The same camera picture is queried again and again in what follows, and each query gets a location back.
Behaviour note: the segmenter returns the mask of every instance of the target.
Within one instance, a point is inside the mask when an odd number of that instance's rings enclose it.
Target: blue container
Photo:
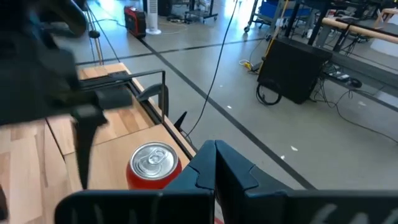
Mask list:
[[[262,1],[260,7],[260,14],[267,17],[280,17],[283,10],[280,10],[279,15],[275,15],[276,8],[278,6],[278,2],[266,2],[265,0]],[[284,18],[292,16],[293,9],[286,9]],[[297,16],[309,16],[311,13],[310,9],[299,9]]]

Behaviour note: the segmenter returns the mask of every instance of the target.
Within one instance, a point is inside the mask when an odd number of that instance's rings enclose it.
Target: red generator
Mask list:
[[[145,30],[147,24],[145,22],[145,13],[138,11],[135,7],[124,7],[124,21],[126,22],[127,30],[138,39],[146,36]]]

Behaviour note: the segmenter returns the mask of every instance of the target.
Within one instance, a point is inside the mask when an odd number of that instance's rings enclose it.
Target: gray floor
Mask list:
[[[123,21],[125,1],[100,2],[106,11],[90,2],[97,20],[116,18]],[[212,103],[207,104],[205,114],[191,135],[194,145],[199,148],[207,139],[225,140],[261,169],[294,189],[312,186],[317,189],[398,188],[395,142],[346,122],[324,103],[296,105],[285,98],[270,107],[258,103],[254,94],[257,77],[238,63],[249,59],[254,49],[252,59],[258,62],[268,44],[257,40],[266,34],[265,26],[258,29],[252,25],[248,34],[243,32],[251,6],[252,0],[243,1],[236,10],[226,39],[229,44],[224,46],[210,95]],[[114,21],[100,21],[103,55],[110,59],[106,63],[118,62],[112,60],[116,58],[113,48],[132,72],[165,69],[170,90],[170,119],[176,121],[188,111],[183,129],[189,131],[203,106],[203,92],[210,87],[233,7],[233,1],[216,0],[218,20],[209,19],[206,24],[175,25],[160,18],[163,34],[147,36],[144,40],[159,52],[158,55],[152,54]],[[78,40],[56,37],[56,40],[75,53],[76,62],[82,64],[78,68],[98,65],[90,63],[93,56],[87,37]],[[398,72],[396,58],[380,55],[366,44],[358,45],[354,53],[362,60]],[[140,81],[149,86],[159,82],[160,76],[144,77]],[[326,82],[325,88],[328,98],[335,101],[346,91],[332,82]],[[398,139],[395,111],[355,93],[352,99],[344,97],[339,109],[345,118]]]

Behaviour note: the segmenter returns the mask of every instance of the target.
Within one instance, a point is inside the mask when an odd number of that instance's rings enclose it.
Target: cart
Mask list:
[[[262,2],[261,6],[259,7],[259,13],[256,13],[258,0],[254,0],[253,8],[250,15],[250,20],[248,22],[248,25],[244,28],[244,32],[249,32],[252,23],[261,23],[260,28],[262,27],[263,24],[269,24],[270,27],[268,33],[266,34],[266,41],[269,41],[272,37],[272,34],[275,31],[277,21],[278,19],[280,19],[285,1],[284,0],[279,0],[277,2],[267,2],[266,0],[261,0],[261,1]],[[282,18],[283,21],[280,21],[282,25],[280,23],[278,24],[278,26],[281,26],[282,29],[286,28],[285,25],[286,19],[292,15],[294,5],[295,1],[288,2],[287,9]],[[307,7],[301,8],[297,14],[300,17],[309,16],[311,14],[311,9]]]

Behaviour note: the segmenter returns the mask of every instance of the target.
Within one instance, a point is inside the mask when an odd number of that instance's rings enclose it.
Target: white tower fan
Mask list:
[[[157,1],[158,0],[147,0],[148,5],[148,29],[146,29],[147,34],[157,35],[161,34],[162,31],[157,28]]]

